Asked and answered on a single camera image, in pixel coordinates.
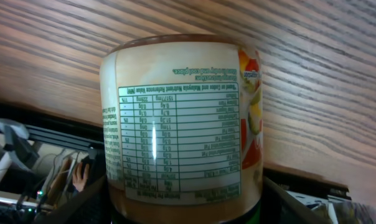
black object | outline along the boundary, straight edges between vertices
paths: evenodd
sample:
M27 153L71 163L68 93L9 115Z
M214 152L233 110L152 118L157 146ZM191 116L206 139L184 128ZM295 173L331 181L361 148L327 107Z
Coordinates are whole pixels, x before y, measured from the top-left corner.
M88 187L39 223L110 223L112 211L115 216L115 209L110 203L105 177L102 128L3 104L0 104L0 118L24 124L32 141L85 151L94 159ZM328 198L332 195L350 200L346 195L348 190L343 187L269 169L264 169L264 175L269 176L272 181L267 178L264 181L260 215L262 223L325 223L277 184L315 197ZM249 216L250 212L232 223L245 222ZM132 222L124 219L122 223Z

nutrition label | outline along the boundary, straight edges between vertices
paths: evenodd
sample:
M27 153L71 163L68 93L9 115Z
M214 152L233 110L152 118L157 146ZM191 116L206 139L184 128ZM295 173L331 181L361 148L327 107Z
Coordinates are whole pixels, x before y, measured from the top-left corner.
M237 83L120 87L127 198L197 205L240 195Z

hand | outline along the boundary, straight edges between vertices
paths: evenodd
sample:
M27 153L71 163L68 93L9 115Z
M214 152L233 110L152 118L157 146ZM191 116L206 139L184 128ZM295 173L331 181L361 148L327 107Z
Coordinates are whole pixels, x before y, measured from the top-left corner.
M90 166L86 164L84 168L84 174L82 177L82 166L83 166L83 163L79 163L77 166L75 166L73 170L73 174L72 174L73 186L75 186L78 192L81 192L84 189L84 185L86 185L87 179L88 179L88 169L90 168Z

wood grain surface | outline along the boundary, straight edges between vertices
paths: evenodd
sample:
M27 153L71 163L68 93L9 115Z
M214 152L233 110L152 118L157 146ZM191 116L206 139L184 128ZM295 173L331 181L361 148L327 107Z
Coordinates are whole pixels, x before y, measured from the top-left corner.
M376 206L376 0L0 0L0 101L101 125L101 58L229 35L263 59L265 166Z

